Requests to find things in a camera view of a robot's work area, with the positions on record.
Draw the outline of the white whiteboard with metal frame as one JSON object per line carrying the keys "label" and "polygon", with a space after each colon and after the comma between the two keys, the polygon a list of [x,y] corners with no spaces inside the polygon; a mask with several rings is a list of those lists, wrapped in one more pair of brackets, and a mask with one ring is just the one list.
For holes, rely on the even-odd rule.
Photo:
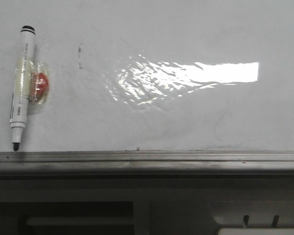
{"label": "white whiteboard with metal frame", "polygon": [[[9,128],[22,26],[49,65]],[[0,0],[0,175],[294,174],[294,0]]]}

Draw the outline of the white whiteboard marker pen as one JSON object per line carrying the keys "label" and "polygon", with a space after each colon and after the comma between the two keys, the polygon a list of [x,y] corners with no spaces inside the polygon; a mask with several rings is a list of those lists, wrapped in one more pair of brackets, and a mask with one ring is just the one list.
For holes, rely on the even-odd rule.
{"label": "white whiteboard marker pen", "polygon": [[31,80],[34,71],[35,29],[24,25],[20,31],[20,55],[15,70],[15,85],[10,112],[13,150],[17,152],[27,122]]}

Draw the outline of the white plastic marker tray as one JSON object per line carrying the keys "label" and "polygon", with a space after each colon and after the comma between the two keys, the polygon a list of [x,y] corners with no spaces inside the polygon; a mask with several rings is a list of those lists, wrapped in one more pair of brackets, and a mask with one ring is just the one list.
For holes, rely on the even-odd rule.
{"label": "white plastic marker tray", "polygon": [[294,200],[213,201],[219,235],[294,235]]}

